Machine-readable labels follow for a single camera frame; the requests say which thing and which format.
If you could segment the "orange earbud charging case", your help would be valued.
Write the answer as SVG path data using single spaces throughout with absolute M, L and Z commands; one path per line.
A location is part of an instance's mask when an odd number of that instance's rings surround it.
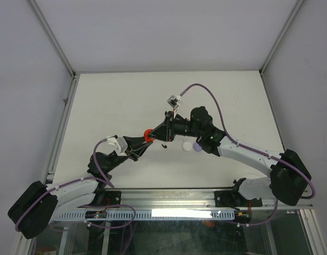
M 145 139 L 146 142 L 152 142 L 152 141 L 155 140 L 155 138 L 150 137 L 150 134 L 151 134 L 152 131 L 153 131 L 153 129 L 147 129 L 147 130 L 144 131 L 143 136 L 144 136 L 144 139 Z

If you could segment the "white earbud charging case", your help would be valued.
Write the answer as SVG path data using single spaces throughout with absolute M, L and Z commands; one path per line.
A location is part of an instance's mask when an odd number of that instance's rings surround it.
M 182 149 L 186 152 L 191 151 L 193 149 L 193 145 L 189 141 L 184 141 L 182 143 Z

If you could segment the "purple earbud charging case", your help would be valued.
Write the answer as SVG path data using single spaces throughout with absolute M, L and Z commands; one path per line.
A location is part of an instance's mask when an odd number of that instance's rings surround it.
M 194 143 L 193 144 L 193 149 L 197 152 L 201 152 L 202 151 L 202 147 L 198 144 L 198 143 Z

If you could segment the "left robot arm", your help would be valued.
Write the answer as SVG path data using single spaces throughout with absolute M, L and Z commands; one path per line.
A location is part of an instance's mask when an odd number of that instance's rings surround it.
M 58 216 L 84 206 L 106 207 L 106 187 L 113 188 L 110 172 L 127 160 L 138 161 L 153 141 L 146 137 L 107 137 L 98 144 L 114 147 L 109 154 L 94 148 L 88 163 L 87 175 L 55 184 L 33 182 L 9 209 L 7 215 L 15 230 L 26 239 L 43 232 Z

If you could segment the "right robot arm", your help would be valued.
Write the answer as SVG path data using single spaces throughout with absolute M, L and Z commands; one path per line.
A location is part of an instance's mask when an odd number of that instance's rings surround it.
M 286 205 L 295 206 L 311 181 L 311 175 L 296 152 L 287 149 L 278 153 L 232 141 L 225 131 L 213 125 L 213 118 L 204 106 L 192 109 L 189 119 L 166 112 L 164 121 L 146 134 L 148 139 L 164 142 L 172 142 L 177 135 L 195 137 L 206 153 L 233 159 L 265 175 L 239 181 L 237 189 L 231 192 L 231 200 L 238 206 L 263 197 L 275 197 Z

